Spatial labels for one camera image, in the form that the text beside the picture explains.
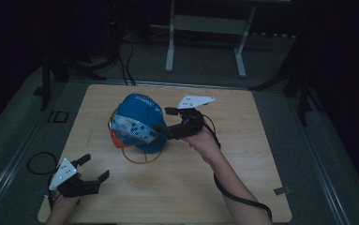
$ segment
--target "person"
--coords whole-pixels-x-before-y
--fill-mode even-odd
[[[240,198],[257,201],[220,151],[214,135],[206,127],[203,127],[198,134],[184,138],[183,141],[189,143],[191,147],[194,147],[200,153],[202,159],[210,165],[219,183],[228,192]],[[64,224],[79,199],[80,197],[65,198],[60,196],[54,203],[46,224]],[[235,224],[272,224],[263,209],[236,202],[225,195],[223,195],[223,199]]]

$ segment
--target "black wrist strap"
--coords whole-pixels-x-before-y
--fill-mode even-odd
[[[262,204],[260,202],[254,202],[252,200],[247,200],[247,199],[243,199],[243,198],[239,198],[235,195],[232,195],[231,193],[229,193],[229,191],[227,191],[219,182],[219,180],[217,180],[217,177],[215,176],[214,174],[214,180],[215,180],[215,184],[217,185],[217,188],[220,190],[220,192],[222,192],[222,194],[224,194],[226,197],[228,197],[229,199],[232,199],[236,202],[239,202],[239,203],[243,203],[243,204],[247,204],[247,205],[251,205],[251,206],[254,206],[254,207],[258,207],[258,208],[261,208],[263,209],[264,211],[266,211],[267,213],[267,216],[270,218],[270,220],[272,220],[272,210],[270,210],[270,208],[265,205],[265,204]]]

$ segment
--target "gray floor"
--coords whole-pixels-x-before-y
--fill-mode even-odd
[[[273,78],[293,40],[250,37],[243,53],[247,77],[240,79],[232,48],[188,46],[178,41],[173,73],[164,71],[166,45],[141,43],[130,36],[134,53],[130,71],[138,85],[208,85],[247,89]],[[126,61],[129,45],[122,46]],[[40,224],[37,211],[46,194],[47,177],[29,173],[26,161],[35,153],[60,156],[91,83],[123,84],[121,70],[99,71],[106,82],[95,82],[72,72],[68,83],[52,84],[52,102],[40,112],[40,70],[32,74],[0,116],[0,224]],[[296,117],[298,99],[282,94],[285,81],[253,92],[292,210],[288,224],[359,224],[359,177],[325,112],[307,113],[307,127]],[[69,113],[66,123],[48,123],[51,111]],[[39,162],[48,168],[47,160]]]

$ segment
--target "blue cap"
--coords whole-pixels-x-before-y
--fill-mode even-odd
[[[154,125],[167,126],[161,108],[150,97],[136,93],[124,99],[109,121],[116,147],[135,145],[145,153],[161,151],[168,140],[167,135],[154,130]]]

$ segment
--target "dark background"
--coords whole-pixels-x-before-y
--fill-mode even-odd
[[[148,24],[168,24],[169,2],[0,0],[0,113],[41,66],[45,50],[82,60],[105,53],[108,16],[147,37]],[[219,9],[202,8],[206,14]],[[114,27],[117,38],[119,30]],[[251,32],[297,36],[288,60],[308,72],[359,173],[359,1],[259,4]]]

